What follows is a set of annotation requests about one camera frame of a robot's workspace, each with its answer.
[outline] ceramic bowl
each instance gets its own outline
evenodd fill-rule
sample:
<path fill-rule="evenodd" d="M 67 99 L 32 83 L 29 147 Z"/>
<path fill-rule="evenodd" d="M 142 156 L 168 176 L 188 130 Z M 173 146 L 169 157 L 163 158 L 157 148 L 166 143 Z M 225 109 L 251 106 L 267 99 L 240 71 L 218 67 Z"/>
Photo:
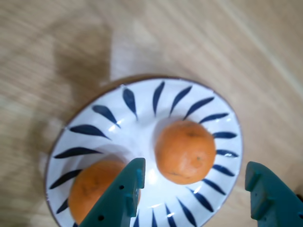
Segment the ceramic bowl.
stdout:
<path fill-rule="evenodd" d="M 201 181 L 175 184 L 158 171 L 154 145 L 176 120 L 202 124 L 213 134 L 217 155 Z M 146 159 L 145 188 L 131 227 L 199 227 L 222 206 L 236 182 L 242 135 L 232 108 L 197 82 L 177 78 L 123 84 L 86 106 L 63 129 L 48 162 L 46 194 L 61 227 L 77 226 L 67 199 L 82 169 L 103 158 Z"/>

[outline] wooden surface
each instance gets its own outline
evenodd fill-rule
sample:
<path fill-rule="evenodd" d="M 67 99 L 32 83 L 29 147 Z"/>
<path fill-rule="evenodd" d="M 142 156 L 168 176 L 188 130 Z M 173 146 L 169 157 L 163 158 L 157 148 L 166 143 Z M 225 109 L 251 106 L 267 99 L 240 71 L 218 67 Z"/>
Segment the wooden surface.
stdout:
<path fill-rule="evenodd" d="M 245 167 L 303 184 L 302 0 L 0 1 L 0 226 L 55 227 L 44 197 L 51 146 L 110 81 L 195 79 L 232 105 L 244 160 L 206 227 L 256 227 Z"/>

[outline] blue petal pattern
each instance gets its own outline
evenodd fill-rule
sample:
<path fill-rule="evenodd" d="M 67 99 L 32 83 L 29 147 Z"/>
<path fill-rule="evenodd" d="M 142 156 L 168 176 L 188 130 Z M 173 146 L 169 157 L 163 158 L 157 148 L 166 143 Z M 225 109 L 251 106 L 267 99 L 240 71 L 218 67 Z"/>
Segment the blue petal pattern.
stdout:
<path fill-rule="evenodd" d="M 104 135 L 103 132 L 101 132 L 98 128 L 90 124 L 82 124 L 82 125 L 71 127 L 70 131 L 75 133 L 91 135 L 91 136 L 102 136 L 110 140 L 110 138 Z"/>
<path fill-rule="evenodd" d="M 166 208 L 166 214 L 167 215 L 171 214 L 171 212 L 170 212 L 170 210 L 169 210 L 169 208 L 167 207 L 166 204 L 165 204 L 165 208 Z M 169 227 L 177 227 L 173 216 L 170 216 L 170 217 L 167 216 L 167 219 L 169 221 Z"/>
<path fill-rule="evenodd" d="M 205 118 L 203 118 L 199 124 L 201 123 L 204 123 L 204 122 L 208 122 L 208 121 L 213 121 L 213 120 L 217 120 L 217 119 L 220 119 L 220 118 L 223 118 L 223 117 L 226 117 L 228 115 L 228 113 L 216 113 L 216 114 L 213 114 L 213 115 L 210 115 L 210 116 L 207 116 Z"/>
<path fill-rule="evenodd" d="M 213 189 L 215 189 L 217 192 L 221 193 L 222 195 L 226 195 L 226 193 L 214 182 L 208 180 L 208 179 L 203 179 L 202 180 L 204 183 L 207 185 L 211 186 Z"/>
<path fill-rule="evenodd" d="M 218 170 L 219 172 L 221 172 L 225 175 L 228 175 L 228 176 L 235 176 L 235 174 L 233 174 L 230 170 L 228 170 L 224 166 L 213 165 L 213 169 Z"/>
<path fill-rule="evenodd" d="M 197 227 L 196 225 L 196 220 L 193 216 L 193 214 L 190 212 L 190 210 L 184 206 L 184 204 L 179 200 L 179 198 L 177 197 L 177 200 L 179 201 L 181 207 L 182 207 L 182 210 L 186 216 L 186 218 L 188 219 L 188 221 L 194 226 L 194 227 Z"/>
<path fill-rule="evenodd" d="M 235 152 L 232 152 L 230 150 L 219 149 L 219 150 L 217 150 L 217 154 L 225 156 L 225 157 L 239 157 L 239 155 L 237 155 Z"/>
<path fill-rule="evenodd" d="M 237 134 L 229 131 L 220 131 L 220 132 L 215 132 L 213 134 L 213 137 L 215 139 L 232 139 L 235 138 Z"/>
<path fill-rule="evenodd" d="M 134 227 L 139 227 L 139 212 L 136 217 L 136 221 L 134 221 Z"/>
<path fill-rule="evenodd" d="M 164 88 L 165 82 L 163 81 L 160 83 L 160 85 L 156 88 L 155 92 L 153 93 L 153 98 L 152 98 L 152 106 L 153 106 L 153 112 L 155 113 L 155 116 L 157 114 L 157 105 L 158 101 L 160 98 L 160 95 L 162 93 L 162 90 Z"/>
<path fill-rule="evenodd" d="M 188 92 L 191 90 L 192 86 L 185 88 L 184 90 L 180 91 L 179 94 L 175 97 L 169 115 L 171 115 L 172 111 L 174 110 L 175 106 L 178 104 L 178 102 L 188 94 Z"/>
<path fill-rule="evenodd" d="M 56 214 L 61 213 L 62 211 L 64 211 L 65 209 L 68 208 L 68 203 L 67 203 L 67 199 L 62 203 L 62 205 L 58 208 Z"/>
<path fill-rule="evenodd" d="M 78 174 L 82 171 L 82 169 L 77 169 L 77 170 L 73 170 L 73 171 L 70 171 L 64 175 L 62 175 L 58 180 L 56 180 L 51 186 L 49 189 L 53 189 L 55 187 L 58 187 L 59 185 L 67 182 L 68 180 L 78 176 Z"/>
<path fill-rule="evenodd" d="M 77 147 L 77 148 L 68 149 L 60 153 L 59 155 L 56 155 L 54 158 L 66 158 L 66 157 L 88 155 L 88 154 L 102 154 L 102 152 L 91 150 L 88 148 Z"/>
<path fill-rule="evenodd" d="M 190 109 L 188 110 L 188 112 L 185 115 L 185 117 L 183 118 L 183 120 L 185 120 L 190 114 L 192 114 L 194 111 L 196 111 L 200 107 L 202 107 L 202 106 L 208 104 L 209 102 L 213 101 L 213 99 L 214 99 L 214 97 L 209 97 L 209 98 L 202 99 L 202 100 L 196 102 L 195 104 L 193 104 L 190 107 Z"/>
<path fill-rule="evenodd" d="M 157 227 L 157 222 L 156 222 L 156 218 L 155 218 L 155 214 L 153 212 L 153 209 L 152 209 L 152 224 L 151 224 L 151 227 Z"/>
<path fill-rule="evenodd" d="M 195 196 L 195 198 L 200 202 L 200 204 L 202 205 L 202 206 L 204 206 L 206 209 L 208 209 L 210 212 L 213 212 L 214 211 L 214 209 L 213 209 L 213 207 L 212 207 L 212 205 L 210 205 L 210 203 L 209 203 L 209 201 L 203 196 L 203 195 L 201 195 L 200 193 L 194 193 L 194 191 L 193 190 L 191 190 L 191 189 L 189 189 L 192 193 L 193 193 L 193 195 Z"/>
<path fill-rule="evenodd" d="M 104 105 L 95 105 L 95 106 L 92 107 L 92 109 L 96 113 L 101 114 L 102 116 L 104 116 L 107 119 L 109 119 L 116 126 L 118 126 L 119 128 L 121 128 L 120 125 L 117 123 L 117 120 L 115 119 L 115 117 L 112 114 L 112 112 L 106 106 L 104 106 Z"/>
<path fill-rule="evenodd" d="M 127 107 L 134 113 L 136 119 L 138 120 L 137 111 L 136 111 L 136 102 L 134 99 L 134 93 L 130 89 L 124 89 L 123 99 Z"/>

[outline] bowl rim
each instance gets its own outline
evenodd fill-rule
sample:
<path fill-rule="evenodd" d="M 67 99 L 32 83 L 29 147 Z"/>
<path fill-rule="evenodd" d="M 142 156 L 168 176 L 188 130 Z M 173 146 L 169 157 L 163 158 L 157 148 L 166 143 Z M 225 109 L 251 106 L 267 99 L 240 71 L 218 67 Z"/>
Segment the bowl rim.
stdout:
<path fill-rule="evenodd" d="M 137 82 L 141 82 L 141 81 L 145 81 L 145 80 L 152 80 L 152 79 L 174 79 L 174 80 L 181 80 L 181 81 L 186 81 L 186 82 L 191 82 L 193 84 L 197 84 L 197 85 L 200 85 L 202 87 L 205 87 L 209 90 L 212 90 L 216 95 L 218 95 L 222 100 L 224 100 L 224 102 L 232 109 L 234 115 L 235 115 L 235 118 L 237 120 L 237 123 L 238 123 L 238 127 L 239 127 L 239 131 L 240 131 L 240 135 L 241 135 L 241 141 L 242 141 L 242 147 L 241 147 L 241 151 L 242 151 L 242 156 L 241 156 L 241 164 L 240 164 L 240 168 L 239 168 L 239 171 L 238 173 L 236 174 L 236 180 L 235 182 L 233 183 L 232 185 L 232 189 L 231 191 L 226 194 L 226 198 L 224 199 L 224 201 L 222 202 L 221 206 L 216 210 L 216 212 L 214 212 L 210 217 L 209 219 L 207 219 L 203 225 L 205 225 L 220 209 L 221 207 L 223 206 L 223 204 L 225 204 L 227 198 L 230 196 L 231 192 L 233 191 L 238 179 L 239 179 L 239 175 L 240 175 L 240 172 L 242 170 L 242 164 L 243 164 L 243 156 L 244 156 L 244 139 L 243 139 L 243 133 L 242 133 L 242 128 L 241 128 L 241 124 L 240 124 L 240 121 L 239 121 L 239 118 L 236 114 L 236 112 L 234 111 L 233 107 L 230 105 L 230 103 L 222 96 L 220 95 L 218 92 L 214 91 L 211 87 L 201 83 L 201 82 L 198 82 L 196 80 L 193 80 L 193 79 L 187 79 L 187 78 L 183 78 L 183 77 L 178 77 L 178 76 L 169 76 L 169 75 L 161 75 L 161 74 L 152 74 L 152 73 L 149 73 L 149 74 L 138 74 L 138 75 L 133 75 L 133 76 L 129 76 L 129 77 L 125 77 L 125 78 L 121 78 L 121 79 L 118 79 L 118 80 L 115 80 L 115 81 L 110 81 L 107 85 L 105 85 L 105 87 L 103 88 L 104 90 L 99 93 L 96 97 L 90 99 L 88 102 L 86 102 L 86 104 L 84 104 L 79 110 L 77 110 L 70 118 L 69 120 L 66 121 L 66 123 L 64 124 L 64 126 L 62 127 L 62 129 L 60 130 L 58 136 L 56 137 L 56 139 L 54 140 L 53 142 L 53 145 L 51 146 L 50 148 L 50 152 L 49 152 L 49 156 L 47 158 L 47 162 L 46 162 L 46 165 L 45 165 L 45 171 L 44 171 L 44 196 L 45 196 L 45 200 L 46 200 L 46 203 L 47 203 L 47 207 L 53 217 L 53 219 L 55 220 L 56 224 L 59 226 L 59 227 L 62 227 L 62 225 L 59 223 L 59 221 L 57 220 L 57 218 L 55 217 L 55 214 L 50 206 L 50 202 L 49 202 L 49 198 L 48 198 L 48 194 L 47 194 L 47 186 L 46 186 L 46 178 L 47 178 L 47 175 L 48 175 L 48 169 L 49 169 L 49 164 L 50 164 L 50 161 L 51 161 L 51 158 L 52 158 L 52 154 L 54 152 L 54 148 L 55 146 L 57 145 L 60 137 L 63 135 L 65 129 L 66 129 L 66 126 L 69 125 L 72 120 L 74 120 L 75 117 L 77 117 L 85 108 L 87 108 L 87 106 L 89 104 L 91 104 L 92 102 L 96 101 L 98 98 L 100 98 L 101 96 L 111 92 L 111 91 L 114 91 L 114 90 L 117 90 L 117 89 L 120 89 L 121 86 L 123 85 L 130 85 L 130 84 L 134 84 L 134 83 L 137 83 Z"/>

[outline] teal plastic claw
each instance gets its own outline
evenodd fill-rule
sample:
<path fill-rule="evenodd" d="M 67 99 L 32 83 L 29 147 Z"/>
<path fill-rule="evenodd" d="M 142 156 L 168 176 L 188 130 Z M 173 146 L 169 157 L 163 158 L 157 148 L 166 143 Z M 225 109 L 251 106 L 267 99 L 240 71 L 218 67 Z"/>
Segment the teal plastic claw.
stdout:
<path fill-rule="evenodd" d="M 245 189 L 258 227 L 303 227 L 303 203 L 264 165 L 247 164 Z"/>
<path fill-rule="evenodd" d="M 133 159 L 100 197 L 80 227 L 129 227 L 144 188 L 145 159 Z"/>

